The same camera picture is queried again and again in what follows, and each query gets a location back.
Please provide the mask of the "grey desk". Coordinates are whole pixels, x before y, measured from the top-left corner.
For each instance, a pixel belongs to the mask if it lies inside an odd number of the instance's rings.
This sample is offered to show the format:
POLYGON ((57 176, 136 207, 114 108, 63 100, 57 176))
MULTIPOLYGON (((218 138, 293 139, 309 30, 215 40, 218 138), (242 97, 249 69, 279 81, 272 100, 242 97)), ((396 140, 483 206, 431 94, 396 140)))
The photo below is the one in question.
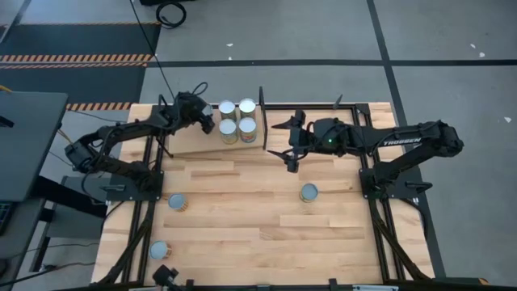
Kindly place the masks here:
POLYGON ((0 201, 27 199, 65 113, 66 93, 0 92, 0 201))

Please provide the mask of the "dark blue keyboard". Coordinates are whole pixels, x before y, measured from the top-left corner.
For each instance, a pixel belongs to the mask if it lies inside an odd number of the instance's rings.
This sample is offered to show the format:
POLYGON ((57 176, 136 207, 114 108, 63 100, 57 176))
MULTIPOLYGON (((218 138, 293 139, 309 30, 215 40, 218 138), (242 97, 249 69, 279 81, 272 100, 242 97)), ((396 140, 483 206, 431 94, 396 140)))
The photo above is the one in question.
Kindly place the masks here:
POLYGON ((2 236, 6 231, 14 209, 15 203, 9 201, 0 201, 0 236, 2 236))

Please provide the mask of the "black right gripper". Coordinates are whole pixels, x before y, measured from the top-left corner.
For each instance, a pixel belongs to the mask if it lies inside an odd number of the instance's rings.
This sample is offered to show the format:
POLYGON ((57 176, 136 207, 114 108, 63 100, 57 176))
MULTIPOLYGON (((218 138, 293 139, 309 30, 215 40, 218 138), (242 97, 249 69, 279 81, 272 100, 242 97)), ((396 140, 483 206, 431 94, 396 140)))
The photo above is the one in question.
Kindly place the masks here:
POLYGON ((284 162, 297 162, 303 158, 301 155, 308 153, 344 155, 343 122, 337 118, 325 118, 310 122, 308 127, 303 129, 305 118, 305 112, 297 109, 287 121, 272 125, 273 129, 290 129, 288 144, 292 148, 283 152, 274 150, 267 150, 267 152, 284 162))

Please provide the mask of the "red tomatoes can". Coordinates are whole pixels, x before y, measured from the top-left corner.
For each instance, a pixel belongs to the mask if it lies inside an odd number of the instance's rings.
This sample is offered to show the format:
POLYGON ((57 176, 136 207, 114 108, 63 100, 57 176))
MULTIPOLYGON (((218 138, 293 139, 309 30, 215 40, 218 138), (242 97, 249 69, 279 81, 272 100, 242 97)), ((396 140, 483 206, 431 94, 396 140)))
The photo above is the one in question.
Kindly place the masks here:
POLYGON ((256 139, 257 125, 253 118, 245 117, 239 121, 240 138, 245 143, 254 142, 256 139))
POLYGON ((255 119, 256 102, 251 98, 244 98, 238 104, 240 118, 255 119))

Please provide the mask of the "black hazard-striped floor mat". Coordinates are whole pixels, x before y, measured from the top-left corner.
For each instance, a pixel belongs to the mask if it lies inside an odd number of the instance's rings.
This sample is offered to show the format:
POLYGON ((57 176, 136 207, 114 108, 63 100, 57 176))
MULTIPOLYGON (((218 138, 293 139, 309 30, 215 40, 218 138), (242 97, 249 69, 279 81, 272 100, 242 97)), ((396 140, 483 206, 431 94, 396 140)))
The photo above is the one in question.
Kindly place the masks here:
POLYGON ((70 111, 127 110, 139 103, 161 28, 147 23, 29 23, 0 44, 0 85, 59 92, 70 111))

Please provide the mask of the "can with red-orange label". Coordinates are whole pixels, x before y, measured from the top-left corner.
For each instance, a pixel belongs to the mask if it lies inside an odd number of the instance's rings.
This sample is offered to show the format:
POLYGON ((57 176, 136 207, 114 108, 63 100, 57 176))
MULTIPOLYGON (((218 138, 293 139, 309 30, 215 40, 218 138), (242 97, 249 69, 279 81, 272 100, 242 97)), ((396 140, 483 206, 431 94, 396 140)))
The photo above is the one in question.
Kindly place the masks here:
POLYGON ((149 257, 151 259, 167 259, 172 253, 172 248, 168 242, 156 241, 149 247, 149 257))

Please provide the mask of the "green blue peas can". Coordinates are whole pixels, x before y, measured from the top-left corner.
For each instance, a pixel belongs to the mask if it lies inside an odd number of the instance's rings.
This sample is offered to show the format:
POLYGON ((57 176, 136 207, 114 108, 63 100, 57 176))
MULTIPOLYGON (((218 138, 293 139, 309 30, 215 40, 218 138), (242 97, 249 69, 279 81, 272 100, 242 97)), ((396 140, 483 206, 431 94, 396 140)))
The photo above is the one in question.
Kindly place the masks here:
POLYGON ((226 119, 233 120, 233 121, 237 120, 235 103, 228 101, 228 100, 223 100, 219 103, 218 110, 221 114, 222 120, 226 120, 226 119))
POLYGON ((219 132, 221 135, 221 140, 227 144, 231 145, 237 142, 237 125, 232 119, 223 119, 219 123, 219 132))

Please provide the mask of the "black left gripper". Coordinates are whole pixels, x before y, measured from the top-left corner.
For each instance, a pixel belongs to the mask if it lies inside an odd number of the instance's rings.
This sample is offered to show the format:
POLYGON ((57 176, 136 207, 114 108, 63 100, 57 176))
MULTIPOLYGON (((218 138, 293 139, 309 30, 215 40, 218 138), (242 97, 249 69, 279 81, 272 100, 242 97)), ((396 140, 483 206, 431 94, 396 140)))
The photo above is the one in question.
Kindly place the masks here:
POLYGON ((204 115, 202 110, 207 102, 198 95, 189 92, 179 92, 174 102, 177 121, 181 124, 201 123, 201 128, 205 134, 210 134, 214 129, 215 123, 212 115, 204 115))

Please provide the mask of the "black equipment base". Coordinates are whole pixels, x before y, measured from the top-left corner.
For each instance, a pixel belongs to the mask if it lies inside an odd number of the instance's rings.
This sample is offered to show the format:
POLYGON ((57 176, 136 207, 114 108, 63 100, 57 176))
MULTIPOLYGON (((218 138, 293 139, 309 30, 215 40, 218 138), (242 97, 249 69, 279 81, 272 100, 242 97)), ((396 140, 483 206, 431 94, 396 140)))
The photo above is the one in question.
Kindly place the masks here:
POLYGON ((193 2, 195 0, 138 0, 142 6, 156 6, 168 2, 193 2))

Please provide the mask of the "orange beans can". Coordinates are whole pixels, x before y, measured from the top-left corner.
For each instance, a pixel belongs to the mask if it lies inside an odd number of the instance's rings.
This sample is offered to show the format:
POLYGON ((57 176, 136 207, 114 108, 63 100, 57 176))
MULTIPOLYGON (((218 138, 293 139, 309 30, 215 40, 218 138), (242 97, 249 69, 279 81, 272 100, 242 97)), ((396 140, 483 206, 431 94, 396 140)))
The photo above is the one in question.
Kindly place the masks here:
POLYGON ((170 209, 176 212, 184 212, 188 207, 188 200, 182 193, 173 193, 169 196, 167 204, 170 209))

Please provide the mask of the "black device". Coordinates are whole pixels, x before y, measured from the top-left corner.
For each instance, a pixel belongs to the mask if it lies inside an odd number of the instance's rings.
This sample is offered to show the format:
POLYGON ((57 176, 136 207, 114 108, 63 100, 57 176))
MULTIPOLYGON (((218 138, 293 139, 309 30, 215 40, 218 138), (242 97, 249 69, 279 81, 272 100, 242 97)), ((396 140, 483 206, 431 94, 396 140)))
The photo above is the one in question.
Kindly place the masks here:
POLYGON ((175 268, 168 268, 161 265, 153 274, 153 280, 161 287, 167 287, 168 291, 183 291, 182 288, 175 284, 174 280, 179 272, 175 268))

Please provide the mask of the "green sliced peaches can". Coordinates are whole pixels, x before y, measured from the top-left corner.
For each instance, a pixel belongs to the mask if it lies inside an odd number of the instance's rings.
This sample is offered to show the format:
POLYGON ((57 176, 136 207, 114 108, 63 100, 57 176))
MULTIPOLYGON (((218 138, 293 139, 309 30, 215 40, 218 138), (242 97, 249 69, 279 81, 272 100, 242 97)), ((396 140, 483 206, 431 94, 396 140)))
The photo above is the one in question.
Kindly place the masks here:
POLYGON ((305 203, 314 202, 318 196, 317 186, 313 183, 306 183, 300 191, 300 199, 305 203))

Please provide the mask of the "black desk stand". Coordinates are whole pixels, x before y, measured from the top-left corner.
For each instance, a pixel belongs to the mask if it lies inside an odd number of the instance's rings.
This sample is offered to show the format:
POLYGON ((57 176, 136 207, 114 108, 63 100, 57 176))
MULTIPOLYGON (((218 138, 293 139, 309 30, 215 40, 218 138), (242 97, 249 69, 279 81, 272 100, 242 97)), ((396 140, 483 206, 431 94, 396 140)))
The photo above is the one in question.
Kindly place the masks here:
POLYGON ((44 264, 44 256, 54 238, 98 239, 107 213, 107 206, 80 191, 78 177, 65 176, 60 183, 38 177, 31 196, 52 202, 43 209, 40 220, 45 227, 34 254, 30 270, 38 272, 44 264))

